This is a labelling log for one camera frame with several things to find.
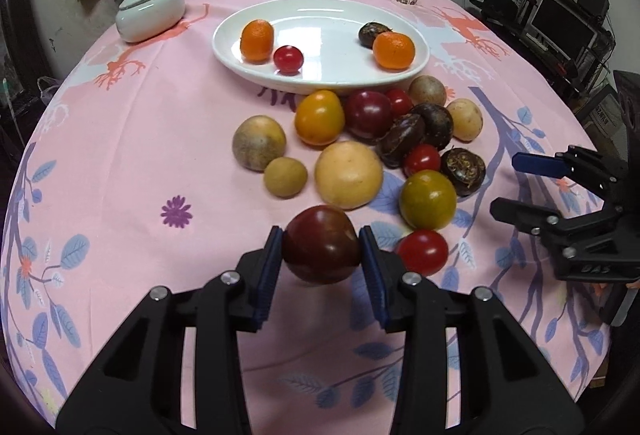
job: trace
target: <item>computer monitor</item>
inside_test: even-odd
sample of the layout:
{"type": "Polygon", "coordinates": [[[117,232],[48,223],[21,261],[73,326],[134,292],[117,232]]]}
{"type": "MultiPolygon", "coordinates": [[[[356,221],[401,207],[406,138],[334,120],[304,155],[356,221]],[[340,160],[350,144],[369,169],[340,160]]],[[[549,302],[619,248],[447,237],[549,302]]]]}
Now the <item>computer monitor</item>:
{"type": "Polygon", "coordinates": [[[576,63],[596,32],[557,0],[542,0],[529,24],[560,54],[576,63]]]}

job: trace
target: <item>desk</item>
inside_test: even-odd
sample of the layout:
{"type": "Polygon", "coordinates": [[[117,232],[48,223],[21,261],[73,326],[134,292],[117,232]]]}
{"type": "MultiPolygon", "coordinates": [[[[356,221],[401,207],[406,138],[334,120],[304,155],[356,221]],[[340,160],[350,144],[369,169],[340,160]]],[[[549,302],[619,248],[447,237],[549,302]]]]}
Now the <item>desk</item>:
{"type": "MultiPolygon", "coordinates": [[[[52,423],[150,288],[201,287],[261,247],[271,225],[320,202],[313,184],[292,200],[272,198],[231,153],[239,123],[267,114],[287,133],[287,155],[311,172],[319,155],[293,132],[298,96],[244,81],[213,57],[222,19],[267,0],[186,1],[190,24],[172,38],[128,46],[112,27],[91,47],[47,107],[18,171],[2,243],[2,323],[20,386],[52,423]]],[[[536,239],[495,222],[489,204],[502,196],[568,216],[596,208],[581,188],[516,174],[510,164],[516,152],[553,154],[589,139],[545,80],[451,1],[357,1],[412,22],[431,47],[426,72],[446,83],[450,99],[470,98],[484,113],[468,148],[486,161],[487,179],[460,199],[443,230],[450,257],[432,280],[461,292],[491,286],[576,397],[607,352],[609,330],[590,290],[556,281],[536,239]]],[[[385,171],[377,198],[350,212],[386,249],[407,231],[394,204],[402,181],[399,171],[385,171]]],[[[449,341],[455,423],[460,362],[452,334],[449,341]]],[[[284,267],[270,321],[239,339],[255,433],[387,434],[402,343],[374,323],[360,270],[337,285],[308,287],[284,267]]],[[[192,367],[193,335],[182,388],[187,424],[192,367]]]]}

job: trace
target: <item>orange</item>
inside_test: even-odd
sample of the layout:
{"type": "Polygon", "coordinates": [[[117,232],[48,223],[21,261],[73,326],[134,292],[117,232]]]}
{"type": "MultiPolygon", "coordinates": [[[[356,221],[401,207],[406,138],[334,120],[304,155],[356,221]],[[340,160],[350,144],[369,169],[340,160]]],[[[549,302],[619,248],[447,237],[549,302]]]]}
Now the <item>orange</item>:
{"type": "Polygon", "coordinates": [[[254,20],[244,26],[240,52],[249,61],[265,61],[273,49],[273,27],[266,20],[254,20]]]}
{"type": "Polygon", "coordinates": [[[414,42],[399,32],[383,32],[373,42],[373,56],[383,69],[406,69],[415,57],[414,42]]]}
{"type": "Polygon", "coordinates": [[[302,141],[312,146],[331,144],[344,128],[344,111],[335,92],[320,90],[309,94],[298,105],[294,119],[302,141]]]}

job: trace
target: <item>oval plate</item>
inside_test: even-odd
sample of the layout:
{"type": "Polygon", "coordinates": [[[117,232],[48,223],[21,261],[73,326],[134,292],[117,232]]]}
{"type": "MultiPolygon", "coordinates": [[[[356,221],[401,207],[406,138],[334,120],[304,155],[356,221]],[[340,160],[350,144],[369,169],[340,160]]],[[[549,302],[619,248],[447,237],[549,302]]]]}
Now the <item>oval plate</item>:
{"type": "Polygon", "coordinates": [[[429,61],[424,37],[406,20],[383,9],[350,0],[272,0],[232,14],[216,29],[215,56],[242,78],[270,89],[310,94],[319,89],[348,93],[357,88],[384,86],[417,76],[429,61]],[[293,45],[305,63],[295,75],[278,73],[273,60],[246,62],[240,54],[240,35],[252,20],[267,20],[274,28],[274,50],[293,45]],[[408,35],[415,44],[414,62],[402,71],[377,66],[370,49],[360,45],[358,31],[379,22],[408,35]]]}

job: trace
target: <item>floral tablecloth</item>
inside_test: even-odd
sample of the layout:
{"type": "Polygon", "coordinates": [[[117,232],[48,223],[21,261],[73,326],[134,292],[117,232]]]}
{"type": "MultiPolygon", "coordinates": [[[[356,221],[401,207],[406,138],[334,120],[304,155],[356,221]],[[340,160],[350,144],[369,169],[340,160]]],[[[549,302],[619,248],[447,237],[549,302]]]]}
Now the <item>floral tablecloth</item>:
{"type": "MultiPolygon", "coordinates": [[[[186,0],[184,19],[128,46],[114,27],[66,79],[33,134],[8,205],[0,307],[20,387],[51,423],[94,355],[150,288],[201,287],[319,203],[313,183],[287,201],[243,170],[231,137],[255,114],[284,127],[287,155],[310,173],[318,152],[293,130],[300,97],[237,77],[213,56],[223,18],[267,0],[186,0]]],[[[460,199],[446,267],[432,280],[469,292],[488,285],[551,362],[574,397],[609,344],[593,292],[556,281],[533,237],[489,215],[498,196],[583,214],[599,200],[567,181],[513,171],[516,152],[590,146],[569,111],[529,64],[450,0],[357,0],[396,12],[431,47],[425,72],[449,99],[475,101],[484,129],[468,148],[487,164],[481,189],[460,199]]],[[[396,197],[403,177],[385,171],[373,202],[350,213],[392,248],[407,230],[396,197]]],[[[239,338],[244,386],[257,435],[388,433],[398,392],[402,335],[374,323],[362,271],[309,288],[283,267],[271,319],[239,338]]],[[[449,421],[458,420],[459,359],[448,343],[449,421]]],[[[183,418],[193,423],[193,336],[186,342],[183,418]]]]}

